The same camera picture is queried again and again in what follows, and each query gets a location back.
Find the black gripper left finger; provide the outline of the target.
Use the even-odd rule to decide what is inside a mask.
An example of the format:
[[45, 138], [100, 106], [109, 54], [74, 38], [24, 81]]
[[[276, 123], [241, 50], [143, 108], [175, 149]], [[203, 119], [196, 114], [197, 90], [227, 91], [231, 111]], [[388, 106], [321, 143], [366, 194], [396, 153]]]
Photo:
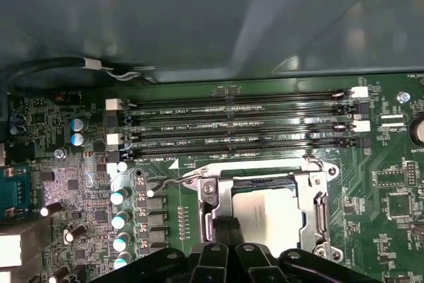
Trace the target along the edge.
[[215, 240], [198, 245], [190, 255], [161, 249], [130, 262], [95, 282], [226, 282], [231, 218], [212, 221]]

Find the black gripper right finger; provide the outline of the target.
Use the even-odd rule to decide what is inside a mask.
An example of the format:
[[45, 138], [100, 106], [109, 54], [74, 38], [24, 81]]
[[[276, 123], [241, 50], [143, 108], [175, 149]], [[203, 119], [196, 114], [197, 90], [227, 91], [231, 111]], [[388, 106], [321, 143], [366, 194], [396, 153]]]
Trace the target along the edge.
[[229, 242], [249, 282], [377, 282], [365, 274], [301, 249], [273, 257], [257, 243], [246, 243], [238, 219], [229, 219]]

